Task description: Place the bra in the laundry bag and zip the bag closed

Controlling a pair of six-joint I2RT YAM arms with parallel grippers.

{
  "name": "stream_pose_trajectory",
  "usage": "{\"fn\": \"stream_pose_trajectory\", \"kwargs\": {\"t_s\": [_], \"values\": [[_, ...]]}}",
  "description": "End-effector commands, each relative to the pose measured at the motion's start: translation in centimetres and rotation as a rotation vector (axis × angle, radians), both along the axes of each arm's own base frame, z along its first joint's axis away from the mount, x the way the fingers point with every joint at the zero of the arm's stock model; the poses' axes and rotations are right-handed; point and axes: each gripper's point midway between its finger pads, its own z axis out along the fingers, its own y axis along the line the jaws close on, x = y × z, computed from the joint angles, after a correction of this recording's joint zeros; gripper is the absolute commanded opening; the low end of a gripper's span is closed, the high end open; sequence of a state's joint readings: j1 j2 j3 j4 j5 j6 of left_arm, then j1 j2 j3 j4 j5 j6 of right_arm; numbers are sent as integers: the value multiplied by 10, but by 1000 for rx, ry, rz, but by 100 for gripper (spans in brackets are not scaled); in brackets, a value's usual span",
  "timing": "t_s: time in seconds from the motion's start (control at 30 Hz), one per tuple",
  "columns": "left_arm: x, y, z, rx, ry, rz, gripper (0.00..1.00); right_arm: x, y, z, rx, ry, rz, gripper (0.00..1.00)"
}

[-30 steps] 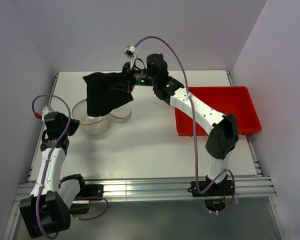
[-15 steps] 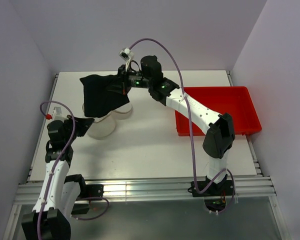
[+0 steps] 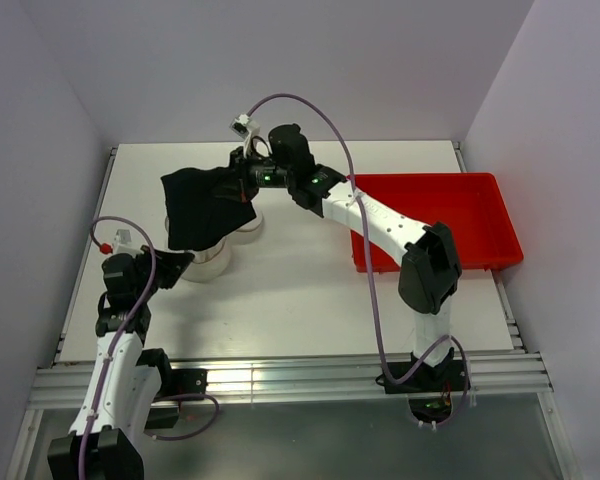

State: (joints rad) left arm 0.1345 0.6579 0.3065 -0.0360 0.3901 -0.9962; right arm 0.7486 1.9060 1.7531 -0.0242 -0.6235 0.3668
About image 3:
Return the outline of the black garment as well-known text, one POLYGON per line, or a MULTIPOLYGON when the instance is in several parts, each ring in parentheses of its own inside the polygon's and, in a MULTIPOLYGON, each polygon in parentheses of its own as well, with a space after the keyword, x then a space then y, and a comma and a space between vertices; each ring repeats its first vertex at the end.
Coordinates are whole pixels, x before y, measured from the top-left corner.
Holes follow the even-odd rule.
POLYGON ((256 217, 252 201, 208 196, 209 170, 183 168, 161 177, 168 219, 168 248, 204 251, 256 217))

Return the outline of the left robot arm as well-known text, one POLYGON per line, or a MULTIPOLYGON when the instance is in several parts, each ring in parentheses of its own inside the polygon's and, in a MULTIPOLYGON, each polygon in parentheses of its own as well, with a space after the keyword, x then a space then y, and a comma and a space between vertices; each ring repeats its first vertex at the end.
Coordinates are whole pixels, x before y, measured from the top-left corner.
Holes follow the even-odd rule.
POLYGON ((94 369, 66 436, 51 441, 47 461, 55 479, 141 479, 137 443, 154 399, 175 386, 163 349, 144 347, 149 299, 175 286, 194 259, 188 252, 129 250, 101 265, 105 290, 95 325, 94 369))

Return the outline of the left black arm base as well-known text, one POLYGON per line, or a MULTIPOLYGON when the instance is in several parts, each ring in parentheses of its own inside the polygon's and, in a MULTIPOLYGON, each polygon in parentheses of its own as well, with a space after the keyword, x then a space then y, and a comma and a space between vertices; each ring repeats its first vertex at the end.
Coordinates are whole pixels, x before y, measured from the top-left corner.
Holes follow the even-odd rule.
MULTIPOLYGON (((156 394, 158 401, 165 397, 184 394, 203 394, 207 387, 207 370, 201 368, 173 369, 167 377, 167 382, 156 394)), ((166 407, 152 406, 145 424, 146 430, 173 428, 180 416, 182 400, 175 405, 166 407)))

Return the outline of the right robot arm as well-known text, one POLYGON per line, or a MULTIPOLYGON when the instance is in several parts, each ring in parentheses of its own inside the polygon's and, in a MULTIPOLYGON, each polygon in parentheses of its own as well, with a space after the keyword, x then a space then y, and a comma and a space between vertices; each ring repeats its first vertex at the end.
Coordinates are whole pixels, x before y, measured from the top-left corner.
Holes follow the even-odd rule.
POLYGON ((317 163, 297 124, 270 131, 267 155, 256 150, 260 127, 251 117, 242 114, 230 127, 243 144, 211 189, 221 208, 212 218, 212 239, 254 220, 252 200, 265 188, 284 188, 302 209, 360 234, 366 248, 377 246, 399 264, 398 293, 416 318, 413 378, 423 389, 437 388, 448 374, 450 302, 462 274, 450 228, 404 216, 361 190, 353 173, 317 163))

